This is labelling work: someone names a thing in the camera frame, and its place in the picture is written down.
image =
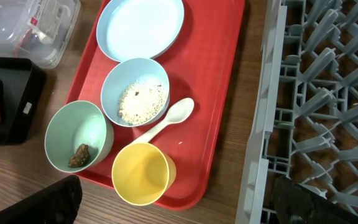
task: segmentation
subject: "plastic spoon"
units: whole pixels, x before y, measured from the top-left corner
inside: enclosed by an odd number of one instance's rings
[[[178,101],[177,103],[171,106],[171,108],[168,110],[167,115],[161,122],[159,122],[152,129],[148,130],[146,133],[141,135],[131,144],[151,141],[154,138],[154,136],[156,136],[168,125],[184,122],[190,116],[193,109],[194,109],[194,101],[191,98],[184,98]]]

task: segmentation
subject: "plastic cup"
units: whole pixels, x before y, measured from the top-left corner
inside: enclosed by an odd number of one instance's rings
[[[149,143],[136,143],[122,149],[112,165],[112,183],[118,195],[136,206],[157,201],[172,185],[175,163]]]

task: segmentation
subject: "dishwasher rack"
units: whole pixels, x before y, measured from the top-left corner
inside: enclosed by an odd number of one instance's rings
[[[262,51],[236,223],[278,223],[269,188],[301,170],[294,157],[312,170],[298,183],[358,215],[358,1],[269,0]]]

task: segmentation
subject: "spoon bowl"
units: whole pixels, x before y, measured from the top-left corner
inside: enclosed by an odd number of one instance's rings
[[[182,99],[171,106],[165,119],[171,124],[182,123],[190,116],[193,109],[194,101],[191,98]]]

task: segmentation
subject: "blue bowl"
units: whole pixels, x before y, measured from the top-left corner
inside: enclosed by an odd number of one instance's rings
[[[164,68],[156,61],[149,58],[134,58],[117,65],[107,76],[103,83],[101,102],[106,116],[113,122],[123,127],[137,127],[155,122],[166,112],[170,94],[167,95],[164,106],[149,121],[143,124],[133,125],[124,121],[118,115],[119,99],[124,90],[130,84],[139,80],[154,78],[161,81],[164,89],[169,93],[169,79]]]

